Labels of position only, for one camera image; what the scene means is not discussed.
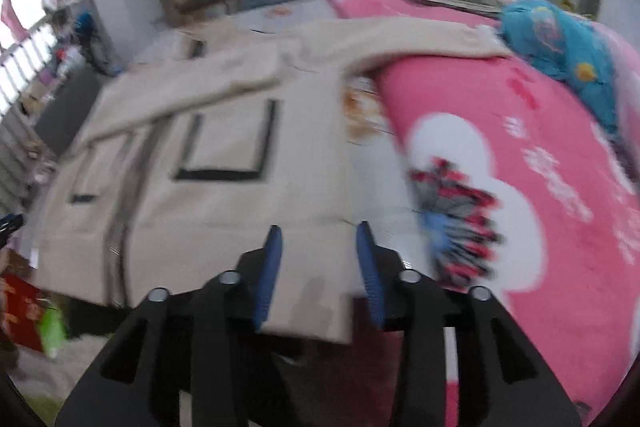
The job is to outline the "red gift bag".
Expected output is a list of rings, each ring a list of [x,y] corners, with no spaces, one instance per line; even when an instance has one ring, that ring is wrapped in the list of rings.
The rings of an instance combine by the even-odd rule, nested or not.
[[[39,302],[40,290],[13,274],[1,277],[1,326],[17,345],[44,352],[39,324],[44,306]]]

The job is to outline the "dark grey box cabinet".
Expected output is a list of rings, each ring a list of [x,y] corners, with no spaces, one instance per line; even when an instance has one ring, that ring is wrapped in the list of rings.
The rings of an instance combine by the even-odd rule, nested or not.
[[[54,156],[63,156],[72,145],[98,99],[103,80],[91,66],[82,66],[58,88],[40,113],[34,130]]]

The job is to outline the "metal window railing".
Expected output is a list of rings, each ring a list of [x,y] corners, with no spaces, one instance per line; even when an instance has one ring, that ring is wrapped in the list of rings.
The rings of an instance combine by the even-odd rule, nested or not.
[[[27,37],[1,54],[1,211],[11,212],[27,194],[41,140],[35,132],[35,116],[28,116],[21,103],[51,72],[54,33],[44,16],[27,31]]]

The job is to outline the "blue cartoon blanket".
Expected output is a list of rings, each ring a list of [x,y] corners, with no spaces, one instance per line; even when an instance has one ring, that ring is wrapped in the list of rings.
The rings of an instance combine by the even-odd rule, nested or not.
[[[620,136],[615,67],[591,20],[546,0],[515,0],[501,11],[499,35],[534,69],[566,84],[608,136]]]

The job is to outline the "cream coat with black trim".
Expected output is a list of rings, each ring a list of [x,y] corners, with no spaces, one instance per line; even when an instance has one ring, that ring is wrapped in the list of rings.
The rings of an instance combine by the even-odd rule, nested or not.
[[[414,17],[315,20],[263,35],[215,20],[207,51],[105,88],[58,165],[38,228],[37,285],[132,306],[198,288],[277,225],[268,331],[350,339],[355,221],[349,78],[394,58],[505,57],[483,29]]]

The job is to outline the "green shopping bag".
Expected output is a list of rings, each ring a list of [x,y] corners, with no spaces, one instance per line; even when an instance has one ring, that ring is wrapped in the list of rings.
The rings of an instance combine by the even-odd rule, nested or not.
[[[55,307],[44,309],[37,323],[37,331],[43,354],[49,359],[55,359],[66,341],[62,311]]]

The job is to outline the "pink hanging garment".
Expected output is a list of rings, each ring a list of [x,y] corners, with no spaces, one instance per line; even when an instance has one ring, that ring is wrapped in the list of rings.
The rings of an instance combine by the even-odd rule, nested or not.
[[[2,0],[1,21],[9,28],[16,42],[22,42],[28,37],[28,31],[18,19],[11,0]]]

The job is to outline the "pink floral blanket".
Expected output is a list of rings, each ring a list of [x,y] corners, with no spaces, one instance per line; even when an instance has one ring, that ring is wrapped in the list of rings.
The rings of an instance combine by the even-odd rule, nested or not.
[[[409,56],[375,84],[428,265],[488,287],[591,424],[639,350],[639,202],[597,121],[517,56]]]

